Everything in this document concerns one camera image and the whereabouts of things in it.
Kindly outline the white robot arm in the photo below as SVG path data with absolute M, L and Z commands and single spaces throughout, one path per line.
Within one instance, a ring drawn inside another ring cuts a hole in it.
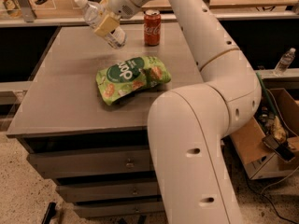
M 107 0 L 120 19 L 151 0 Z M 221 139 L 261 101 L 251 65 L 203 0 L 168 0 L 202 82 L 163 93 L 148 115 L 149 149 L 169 224 L 243 224 Z

